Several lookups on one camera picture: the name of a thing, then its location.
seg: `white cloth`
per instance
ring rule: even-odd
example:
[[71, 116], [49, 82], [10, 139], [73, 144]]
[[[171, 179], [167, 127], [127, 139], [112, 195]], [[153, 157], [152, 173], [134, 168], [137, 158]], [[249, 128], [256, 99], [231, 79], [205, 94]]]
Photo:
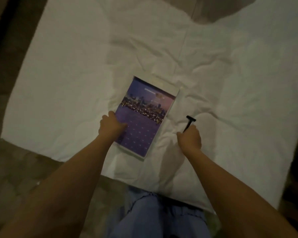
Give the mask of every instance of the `white cloth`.
[[257, 0], [210, 25], [161, 0], [49, 0], [2, 138], [66, 161], [98, 134], [133, 72], [181, 91], [145, 161], [112, 146], [102, 174], [212, 210], [175, 133], [278, 206], [298, 139], [298, 0]]

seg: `person's left arm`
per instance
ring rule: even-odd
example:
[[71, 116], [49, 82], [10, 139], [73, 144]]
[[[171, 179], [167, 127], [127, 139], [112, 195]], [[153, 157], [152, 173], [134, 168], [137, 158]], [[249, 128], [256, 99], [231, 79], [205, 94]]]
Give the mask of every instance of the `person's left arm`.
[[105, 156], [126, 127], [104, 115], [97, 138], [36, 188], [0, 238], [79, 237]]

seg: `blue shorts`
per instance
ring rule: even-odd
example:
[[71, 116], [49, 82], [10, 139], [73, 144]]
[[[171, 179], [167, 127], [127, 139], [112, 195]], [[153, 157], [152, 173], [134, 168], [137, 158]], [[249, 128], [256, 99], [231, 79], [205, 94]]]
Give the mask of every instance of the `blue shorts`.
[[201, 209], [129, 187], [125, 207], [110, 216], [106, 238], [210, 238]]

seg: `person's right hand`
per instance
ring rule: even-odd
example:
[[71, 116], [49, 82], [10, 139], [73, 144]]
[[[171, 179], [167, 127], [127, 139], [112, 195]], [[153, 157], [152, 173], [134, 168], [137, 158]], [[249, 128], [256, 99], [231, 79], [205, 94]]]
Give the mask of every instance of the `person's right hand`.
[[183, 133], [177, 132], [177, 138], [179, 147], [185, 156], [202, 148], [200, 133], [195, 125], [191, 125]]

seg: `tiled floor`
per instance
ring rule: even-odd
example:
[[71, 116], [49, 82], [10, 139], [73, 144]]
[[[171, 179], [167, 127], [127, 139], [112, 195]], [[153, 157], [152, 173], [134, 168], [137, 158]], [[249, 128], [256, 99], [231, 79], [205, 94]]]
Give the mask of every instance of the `tiled floor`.
[[[4, 111], [27, 48], [47, 0], [21, 0], [19, 7], [0, 43], [0, 132]], [[179, 8], [198, 22], [212, 22], [232, 13], [227, 5], [222, 12], [208, 12], [214, 0], [164, 0]], [[225, 2], [235, 5], [234, 0]], [[0, 139], [0, 228], [14, 214], [16, 208], [41, 180], [61, 164], [47, 157], [16, 147]], [[85, 228], [81, 237], [101, 237], [108, 212], [123, 203], [125, 185], [102, 177], [91, 201]], [[220, 224], [216, 216], [207, 215], [212, 234]]]

